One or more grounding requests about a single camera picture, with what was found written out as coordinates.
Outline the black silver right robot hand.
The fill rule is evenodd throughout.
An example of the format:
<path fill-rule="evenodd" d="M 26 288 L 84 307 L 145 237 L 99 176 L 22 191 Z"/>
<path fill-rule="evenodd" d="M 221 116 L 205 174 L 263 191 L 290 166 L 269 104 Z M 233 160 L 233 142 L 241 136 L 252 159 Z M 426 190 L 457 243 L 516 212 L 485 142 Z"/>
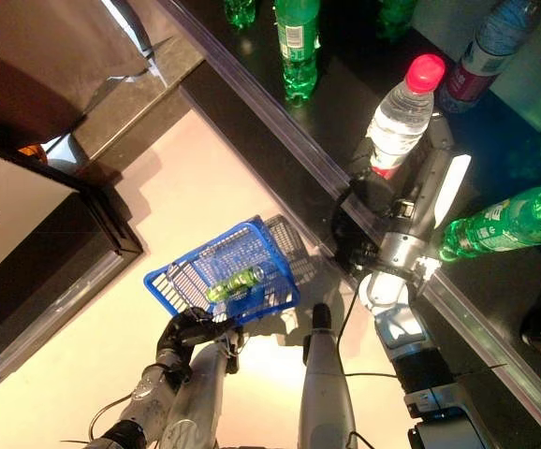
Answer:
<path fill-rule="evenodd" d="M 388 180 L 372 170 L 372 149 L 364 138 L 350 159 L 356 197 L 397 232 L 431 235 L 447 217 L 471 163 L 456 146 L 446 116 L 432 114 L 424 136 Z"/>

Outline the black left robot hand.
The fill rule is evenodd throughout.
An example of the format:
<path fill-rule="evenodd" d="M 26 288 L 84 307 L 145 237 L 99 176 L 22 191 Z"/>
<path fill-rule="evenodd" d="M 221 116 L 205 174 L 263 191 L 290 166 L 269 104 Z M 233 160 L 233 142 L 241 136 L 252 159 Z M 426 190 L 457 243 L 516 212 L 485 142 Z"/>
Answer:
<path fill-rule="evenodd" d="M 155 362 L 188 376 L 194 348 L 210 341 L 222 341 L 229 358 L 237 358 L 244 344 L 243 328 L 233 319 L 216 322 L 203 309 L 188 308 L 168 322 L 156 345 Z"/>

